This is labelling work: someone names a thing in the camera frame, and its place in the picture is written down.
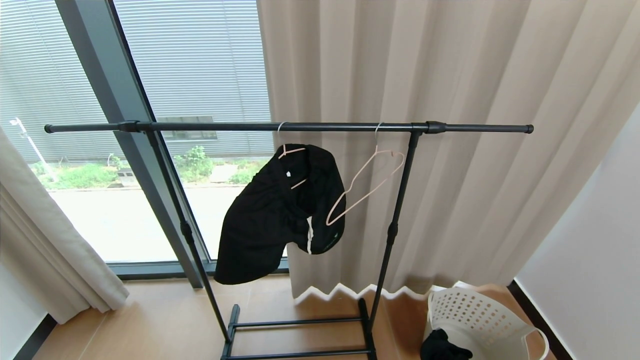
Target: white wall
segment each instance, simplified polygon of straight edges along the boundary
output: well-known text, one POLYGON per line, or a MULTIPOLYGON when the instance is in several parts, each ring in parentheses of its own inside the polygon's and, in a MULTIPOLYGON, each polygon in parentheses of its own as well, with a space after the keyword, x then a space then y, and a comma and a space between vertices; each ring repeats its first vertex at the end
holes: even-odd
POLYGON ((0 360, 11 360, 47 312, 0 264, 0 360))
POLYGON ((516 281, 575 359, 640 358, 640 106, 516 281))

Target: pavement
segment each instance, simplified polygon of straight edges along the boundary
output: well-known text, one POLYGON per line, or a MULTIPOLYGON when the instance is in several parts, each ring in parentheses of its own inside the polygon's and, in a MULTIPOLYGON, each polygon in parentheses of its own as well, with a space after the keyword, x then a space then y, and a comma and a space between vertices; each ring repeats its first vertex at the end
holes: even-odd
MULTIPOLYGON (((242 189, 241 186, 185 189, 213 259, 218 255, 222 221, 242 189)), ((177 260, 141 189, 65 190, 49 194, 104 261, 177 260)))

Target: garment rack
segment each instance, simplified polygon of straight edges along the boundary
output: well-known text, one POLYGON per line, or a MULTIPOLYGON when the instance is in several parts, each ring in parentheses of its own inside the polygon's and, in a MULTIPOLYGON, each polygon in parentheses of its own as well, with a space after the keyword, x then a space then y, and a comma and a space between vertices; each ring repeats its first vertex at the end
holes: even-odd
POLYGON ((208 124, 202 123, 182 123, 182 122, 140 122, 140 121, 125 121, 116 124, 78 124, 78 125, 45 125, 44 127, 47 133, 62 133, 62 132, 77 132, 77 131, 124 131, 128 133, 140 133, 143 132, 147 135, 147 138, 154 150, 156 159, 160 164, 160 168, 164 177, 164 181, 167 183, 168 190, 175 206, 175 210, 178 213, 180 220, 180 231, 185 237, 189 245, 189 249, 195 260, 198 273, 202 280, 203 286, 209 297, 211 306, 220 325, 220 330, 225 338, 225 345, 222 350, 220 360, 258 360, 258 359, 290 359, 297 357, 320 357, 320 356, 339 356, 339 355, 352 355, 352 354, 366 354, 368 360, 377 360, 376 346, 372 335, 373 323, 376 319, 376 312, 378 305, 380 304, 380 296, 382 293, 382 286, 387 274, 387 267, 389 264, 389 258, 391 256, 391 250, 393 248, 396 236, 398 233, 398 220, 400 217, 400 211, 402 210, 404 193, 409 181, 409 173, 413 165, 413 157, 415 155, 416 147, 418 146, 418 139, 422 134, 437 134, 444 133, 446 131, 464 131, 464 132, 494 132, 494 133, 525 133, 530 134, 533 132, 533 125, 482 125, 482 124, 445 124, 443 122, 429 121, 424 123, 412 122, 412 123, 353 123, 353 122, 285 122, 283 124, 276 122, 268 123, 222 123, 213 122, 208 124), (376 294, 374 296, 373 305, 371 308, 371 314, 367 310, 367 304, 364 299, 358 300, 358 309, 360 314, 353 317, 340 317, 340 318, 324 318, 324 319, 310 319, 310 320, 289 320, 289 321, 274 321, 274 322, 249 322, 241 323, 238 321, 240 316, 240 306, 235 304, 231 312, 231 319, 229 324, 225 326, 225 321, 222 319, 216 297, 214 296, 211 285, 208 281, 207 272, 205 271, 202 258, 198 253, 193 234, 191 232, 191 226, 186 220, 182 207, 180 206, 178 195, 175 188, 171 185, 171 176, 169 169, 164 164, 163 153, 157 138, 153 136, 154 131, 382 131, 382 132, 396 132, 396 133, 410 133, 408 151, 406 153, 406 160, 404 162, 404 168, 402 178, 400 180, 400 187, 398 189, 396 205, 394 208, 394 214, 391 219, 387 230, 387 244, 385 247, 385 253, 382 259, 380 267, 380 275, 378 276, 378 283, 376 287, 376 294), (362 332, 364 334, 364 348, 355 348, 347 350, 327 350, 327 351, 314 351, 314 352, 295 352, 288 354, 259 354, 248 356, 232 356, 231 351, 236 337, 236 332, 245 328, 252 327, 271 327, 271 326, 285 326, 285 325, 305 325, 305 324, 317 324, 317 323, 341 323, 341 322, 360 322, 362 325, 362 332))

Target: tile floor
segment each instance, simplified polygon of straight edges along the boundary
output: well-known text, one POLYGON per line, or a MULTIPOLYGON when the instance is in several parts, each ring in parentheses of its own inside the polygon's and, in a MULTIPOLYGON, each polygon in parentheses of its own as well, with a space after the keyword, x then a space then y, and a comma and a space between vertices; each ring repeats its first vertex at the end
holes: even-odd
MULTIPOLYGON (((42 345, 35 360, 57 359, 219 359, 223 338, 204 290, 193 290, 186 280, 130 281, 126 305, 101 314, 90 309, 59 325, 42 345)), ((356 300, 338 291, 329 300, 310 295, 299 304, 291 297, 288 275, 271 275, 248 284, 220 285, 212 281, 224 319, 233 304, 241 306, 240 320, 272 321, 358 314, 356 300)), ((507 305, 522 318, 524 312, 503 286, 476 290, 507 305)), ((371 306, 373 292, 365 294, 371 306)), ((426 322, 426 301, 406 294, 382 299, 374 326, 381 360, 419 360, 426 322)), ((528 339, 532 355, 541 354, 541 339, 528 339)), ((359 323, 334 323, 244 330, 236 335, 234 355, 265 354, 359 347, 359 323)), ((364 355, 324 357, 362 360, 364 355)))

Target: rack base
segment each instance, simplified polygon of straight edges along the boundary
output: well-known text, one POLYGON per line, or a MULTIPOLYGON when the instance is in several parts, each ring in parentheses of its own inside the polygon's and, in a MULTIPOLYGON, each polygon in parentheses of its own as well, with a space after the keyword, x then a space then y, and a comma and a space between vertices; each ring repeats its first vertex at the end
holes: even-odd
POLYGON ((291 359, 299 357, 320 357, 320 356, 337 356, 337 355, 353 355, 353 354, 365 354, 367 360, 378 360, 376 356, 376 345, 373 342, 373 335, 368 332, 369 329, 369 313, 367 312, 367 303, 364 299, 358 300, 358 310, 360 310, 360 316, 352 318, 329 318, 329 319, 311 319, 311 320, 290 320, 280 322, 250 322, 241 323, 238 322, 240 317, 240 306, 235 304, 231 311, 231 319, 228 325, 228 334, 230 341, 225 343, 225 347, 222 350, 222 356, 220 360, 259 360, 259 359, 291 359), (288 354, 262 354, 262 355, 245 355, 245 356, 232 356, 234 340, 236 338, 237 331, 241 331, 243 328, 249 327, 267 327, 267 326, 288 326, 288 325, 305 325, 315 323, 332 323, 332 322, 360 322, 362 325, 362 333, 364 335, 364 348, 357 348, 351 350, 328 350, 328 351, 311 351, 311 352, 292 352, 288 354))

